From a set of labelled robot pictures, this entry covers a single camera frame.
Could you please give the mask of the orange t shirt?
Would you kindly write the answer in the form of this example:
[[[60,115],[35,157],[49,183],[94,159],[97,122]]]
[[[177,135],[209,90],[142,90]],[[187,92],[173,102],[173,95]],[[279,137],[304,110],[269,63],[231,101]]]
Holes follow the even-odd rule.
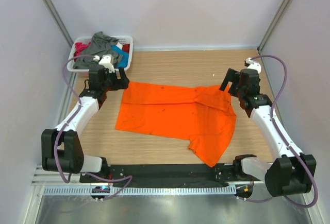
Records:
[[[217,85],[187,88],[131,82],[115,129],[188,140],[188,148],[213,167],[229,146],[235,125],[231,96]]]

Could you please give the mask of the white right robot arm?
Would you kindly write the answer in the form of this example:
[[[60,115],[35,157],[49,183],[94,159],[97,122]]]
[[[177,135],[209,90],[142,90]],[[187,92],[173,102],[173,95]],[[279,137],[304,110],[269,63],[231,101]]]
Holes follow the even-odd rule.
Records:
[[[252,176],[263,183],[271,196],[309,193],[316,169],[316,159],[303,153],[290,138],[271,108],[272,101],[260,93],[257,70],[228,69],[220,90],[238,98],[240,107],[256,124],[265,138],[273,162],[265,162],[253,154],[236,156],[232,173],[239,181]]]

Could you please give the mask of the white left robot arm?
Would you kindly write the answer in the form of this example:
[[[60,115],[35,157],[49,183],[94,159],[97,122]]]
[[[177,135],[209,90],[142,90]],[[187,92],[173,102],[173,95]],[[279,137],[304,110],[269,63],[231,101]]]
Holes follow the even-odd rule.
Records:
[[[83,152],[79,136],[107,98],[107,92],[125,90],[129,79],[123,67],[111,71],[97,65],[89,70],[83,91],[77,95],[77,103],[70,114],[55,128],[41,134],[42,168],[61,175],[91,174],[99,183],[110,175],[104,157],[88,156]]]

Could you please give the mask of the blue t shirt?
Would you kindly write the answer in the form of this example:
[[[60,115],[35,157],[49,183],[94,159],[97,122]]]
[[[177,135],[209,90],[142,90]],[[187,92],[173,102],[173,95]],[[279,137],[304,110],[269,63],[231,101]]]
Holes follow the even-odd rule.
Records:
[[[129,54],[122,51],[117,46],[112,46],[111,49],[112,49],[113,57],[114,57],[114,61],[113,61],[114,67],[115,68],[127,67],[128,60],[129,60]]]

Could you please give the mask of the dark red t shirt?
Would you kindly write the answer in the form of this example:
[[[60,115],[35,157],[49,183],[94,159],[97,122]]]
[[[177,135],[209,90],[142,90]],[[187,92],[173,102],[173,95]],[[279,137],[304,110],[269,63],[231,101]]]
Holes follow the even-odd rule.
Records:
[[[130,51],[130,44],[124,44],[122,46],[122,51],[125,52],[125,53],[128,53],[129,54],[129,51]]]

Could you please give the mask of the white garment in basket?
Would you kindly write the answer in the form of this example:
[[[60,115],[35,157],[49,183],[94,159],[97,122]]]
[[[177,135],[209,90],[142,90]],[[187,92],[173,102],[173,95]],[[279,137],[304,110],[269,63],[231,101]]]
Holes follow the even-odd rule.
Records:
[[[123,45],[121,43],[117,43],[116,46],[119,48],[119,49],[122,49],[123,48]]]

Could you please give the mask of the grey t shirt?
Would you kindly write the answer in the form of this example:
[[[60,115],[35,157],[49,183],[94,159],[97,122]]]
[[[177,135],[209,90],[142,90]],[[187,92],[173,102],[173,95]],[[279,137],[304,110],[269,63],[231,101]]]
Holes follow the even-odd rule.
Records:
[[[116,46],[119,42],[119,39],[105,35],[102,31],[97,32],[93,35],[91,39],[91,44],[88,48],[83,50],[80,53],[81,55],[91,55],[91,56],[100,56],[103,55],[113,55],[112,46]],[[75,59],[73,64],[73,69],[75,70],[88,70],[92,66],[97,64],[92,57],[79,57]]]

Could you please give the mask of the pink t shirt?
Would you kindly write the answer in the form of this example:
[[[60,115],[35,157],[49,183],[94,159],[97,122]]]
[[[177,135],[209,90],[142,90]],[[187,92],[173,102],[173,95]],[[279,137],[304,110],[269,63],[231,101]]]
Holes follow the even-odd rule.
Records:
[[[89,43],[82,43],[82,42],[76,42],[74,44],[75,47],[75,52],[74,52],[74,56],[79,56],[80,53],[85,50],[86,48],[88,48],[90,46],[91,42]]]

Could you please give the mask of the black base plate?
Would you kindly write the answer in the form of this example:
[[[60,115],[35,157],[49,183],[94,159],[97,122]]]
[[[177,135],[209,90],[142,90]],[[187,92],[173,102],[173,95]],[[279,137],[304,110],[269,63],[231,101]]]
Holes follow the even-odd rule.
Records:
[[[111,179],[132,176],[128,185],[135,188],[211,188],[226,187],[230,182],[258,182],[259,179],[240,173],[233,164],[140,164],[111,165]]]

